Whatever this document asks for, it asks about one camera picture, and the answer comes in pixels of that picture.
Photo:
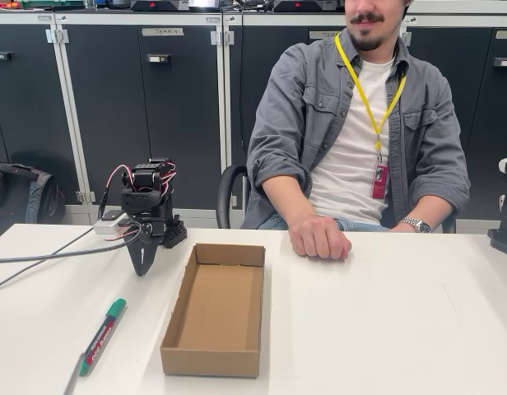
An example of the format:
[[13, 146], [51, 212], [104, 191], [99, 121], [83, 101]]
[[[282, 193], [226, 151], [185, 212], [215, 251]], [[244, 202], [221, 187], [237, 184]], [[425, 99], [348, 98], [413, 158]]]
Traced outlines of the person's right hand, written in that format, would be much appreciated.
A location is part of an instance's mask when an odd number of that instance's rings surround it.
[[351, 251], [351, 242], [329, 217], [300, 216], [289, 225], [288, 233], [293, 249], [300, 256], [342, 259]]

